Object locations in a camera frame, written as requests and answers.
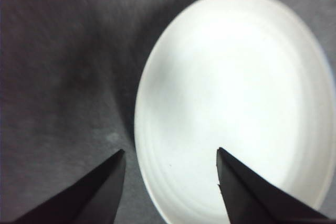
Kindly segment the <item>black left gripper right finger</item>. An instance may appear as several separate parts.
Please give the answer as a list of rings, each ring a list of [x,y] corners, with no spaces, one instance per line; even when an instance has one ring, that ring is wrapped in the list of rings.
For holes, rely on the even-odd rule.
[[[272,185],[223,148],[219,189],[230,223],[330,223],[331,219]]]

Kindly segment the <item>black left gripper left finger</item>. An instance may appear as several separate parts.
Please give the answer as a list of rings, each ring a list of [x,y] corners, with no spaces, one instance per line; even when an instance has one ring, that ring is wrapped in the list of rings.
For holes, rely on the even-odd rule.
[[[12,223],[114,223],[125,168],[125,151],[118,150],[73,185]]]

